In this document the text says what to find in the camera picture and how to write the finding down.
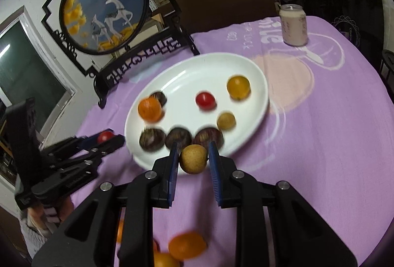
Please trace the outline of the person's hand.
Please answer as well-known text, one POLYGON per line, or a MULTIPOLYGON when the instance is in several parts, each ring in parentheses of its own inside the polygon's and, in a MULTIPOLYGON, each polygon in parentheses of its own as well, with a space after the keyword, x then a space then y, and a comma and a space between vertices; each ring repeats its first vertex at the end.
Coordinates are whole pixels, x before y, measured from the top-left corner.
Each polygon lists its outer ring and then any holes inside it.
POLYGON ((46 214, 46 209, 42 204, 36 204, 27 209, 28 226, 45 236, 46 232, 51 232, 55 224, 61 223, 73 212, 74 205, 70 197, 66 197, 57 205, 56 214, 50 216, 46 214))

